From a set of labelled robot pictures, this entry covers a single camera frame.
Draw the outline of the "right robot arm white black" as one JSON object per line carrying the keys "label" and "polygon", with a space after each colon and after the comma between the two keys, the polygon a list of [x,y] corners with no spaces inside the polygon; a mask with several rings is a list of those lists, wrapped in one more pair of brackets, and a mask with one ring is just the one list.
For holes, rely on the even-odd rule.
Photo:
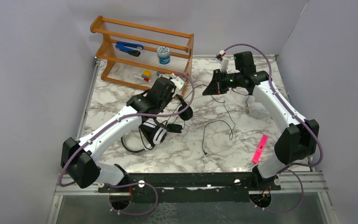
{"label": "right robot arm white black", "polygon": [[213,71],[211,82],[203,91],[204,96],[221,95],[231,88],[245,88],[268,111],[281,131],[274,146],[274,154],[256,165],[250,177],[251,186],[261,190],[288,165],[315,153],[319,124],[298,113],[283,97],[265,71],[257,71],[250,51],[234,55],[236,73]]}

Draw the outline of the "white black gaming headset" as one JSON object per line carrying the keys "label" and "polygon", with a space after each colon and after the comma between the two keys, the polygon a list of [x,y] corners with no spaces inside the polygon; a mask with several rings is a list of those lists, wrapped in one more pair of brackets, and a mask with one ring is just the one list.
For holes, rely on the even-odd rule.
{"label": "white black gaming headset", "polygon": [[125,136],[121,137],[122,146],[131,153],[141,153],[154,149],[156,145],[161,144],[167,136],[167,127],[156,119],[148,119],[138,127],[143,148],[132,150],[125,143]]}

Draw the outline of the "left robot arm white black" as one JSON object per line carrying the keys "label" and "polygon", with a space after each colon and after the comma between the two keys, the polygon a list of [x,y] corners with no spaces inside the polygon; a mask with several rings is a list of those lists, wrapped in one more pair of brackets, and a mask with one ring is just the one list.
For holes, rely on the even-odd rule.
{"label": "left robot arm white black", "polygon": [[82,189],[103,182],[109,183],[115,191],[125,190],[128,185],[125,170],[119,165],[99,164],[98,160],[123,135],[161,113],[184,84],[180,77],[159,77],[149,90],[132,96],[113,118],[95,131],[78,140],[66,139],[61,155],[63,173]]}

